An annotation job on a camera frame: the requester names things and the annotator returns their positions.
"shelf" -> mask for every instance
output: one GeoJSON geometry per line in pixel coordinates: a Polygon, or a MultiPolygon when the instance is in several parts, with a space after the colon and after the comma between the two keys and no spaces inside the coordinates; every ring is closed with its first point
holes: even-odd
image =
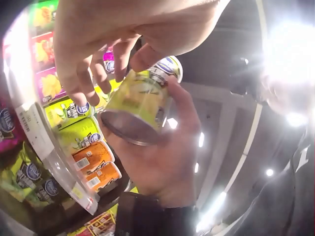
{"type": "Polygon", "coordinates": [[[33,79],[27,22],[27,14],[21,13],[10,32],[10,46],[4,51],[6,77],[0,84],[7,87],[10,103],[45,168],[76,202],[93,215],[100,197],[88,188],[83,174],[76,171],[72,156],[61,149],[40,105],[33,79]]]}

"barcode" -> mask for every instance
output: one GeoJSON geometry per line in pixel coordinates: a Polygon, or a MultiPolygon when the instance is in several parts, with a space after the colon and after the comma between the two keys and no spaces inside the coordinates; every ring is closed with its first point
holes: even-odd
{"type": "Polygon", "coordinates": [[[23,112],[20,113],[20,116],[21,116],[21,121],[22,121],[22,125],[24,126],[24,128],[26,129],[27,132],[30,131],[30,128],[28,127],[28,124],[27,124],[27,121],[23,115],[23,112]]]}
{"type": "Polygon", "coordinates": [[[86,184],[89,188],[93,188],[95,185],[98,185],[100,183],[100,179],[98,177],[94,177],[90,181],[88,181],[86,184]]]}
{"type": "Polygon", "coordinates": [[[86,157],[84,157],[80,161],[77,161],[77,166],[79,167],[79,169],[82,169],[82,168],[88,166],[89,164],[90,163],[86,157]]]}

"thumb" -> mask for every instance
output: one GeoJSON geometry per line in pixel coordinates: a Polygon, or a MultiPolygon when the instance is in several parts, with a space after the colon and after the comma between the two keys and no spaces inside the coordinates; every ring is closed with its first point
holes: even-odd
{"type": "Polygon", "coordinates": [[[193,132],[200,131],[200,120],[195,109],[192,97],[180,84],[175,76],[167,78],[168,92],[174,99],[181,128],[189,129],[193,132]]]}
{"type": "Polygon", "coordinates": [[[130,65],[135,72],[146,70],[167,55],[154,50],[148,43],[140,48],[131,58],[130,65]]]}

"ceiling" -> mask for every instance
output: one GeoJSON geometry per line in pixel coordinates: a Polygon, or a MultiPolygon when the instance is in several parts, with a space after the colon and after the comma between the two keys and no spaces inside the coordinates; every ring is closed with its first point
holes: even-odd
{"type": "MultiPolygon", "coordinates": [[[[284,1],[279,8],[288,12],[284,1]]],[[[267,24],[276,22],[271,0],[264,1],[267,24]]],[[[291,128],[284,118],[269,107],[261,108],[248,95],[231,94],[242,85],[240,58],[261,68],[262,36],[257,5],[254,0],[232,0],[214,31],[195,50],[178,56],[183,66],[182,86],[191,93],[205,135],[198,150],[196,174],[197,206],[207,211],[225,189],[248,143],[256,114],[258,126],[245,162],[227,193],[220,218],[231,223],[241,216],[268,181],[266,169],[275,174],[287,165],[302,130],[291,128]]],[[[259,69],[251,74],[253,79],[259,69]]],[[[170,114],[176,118],[174,109],[170,114]]]]}

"snack bag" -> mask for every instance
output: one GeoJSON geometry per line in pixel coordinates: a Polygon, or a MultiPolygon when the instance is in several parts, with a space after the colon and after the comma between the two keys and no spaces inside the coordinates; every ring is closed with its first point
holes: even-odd
{"type": "Polygon", "coordinates": [[[15,111],[0,101],[0,153],[14,148],[25,139],[15,111]]]}
{"type": "Polygon", "coordinates": [[[27,195],[26,201],[35,209],[42,210],[44,207],[62,202],[69,195],[64,189],[50,177],[41,185],[38,185],[34,191],[27,195]]]}
{"type": "Polygon", "coordinates": [[[52,128],[61,130],[94,114],[93,106],[86,103],[85,106],[76,105],[69,97],[57,101],[45,108],[45,112],[52,128]]]}
{"type": "Polygon", "coordinates": [[[114,162],[115,158],[107,143],[100,140],[73,155],[77,170],[91,174],[101,163],[114,162]]]}
{"type": "Polygon", "coordinates": [[[57,138],[64,150],[75,154],[104,137],[96,118],[91,116],[58,131],[57,138]]]}
{"type": "Polygon", "coordinates": [[[55,66],[52,32],[33,37],[31,45],[34,70],[36,72],[55,66]]]}
{"type": "Polygon", "coordinates": [[[14,164],[5,166],[0,176],[0,186],[22,202],[50,174],[33,150],[24,142],[14,164]]]}
{"type": "Polygon", "coordinates": [[[121,173],[113,162],[101,163],[93,173],[86,176],[87,185],[90,189],[99,191],[116,179],[121,178],[121,173]]]}
{"type": "Polygon", "coordinates": [[[58,0],[44,1],[30,6],[28,24],[31,36],[53,31],[57,6],[58,0]]]}
{"type": "Polygon", "coordinates": [[[35,85],[42,104],[65,97],[66,92],[59,82],[56,68],[50,68],[35,74],[35,85]]]}

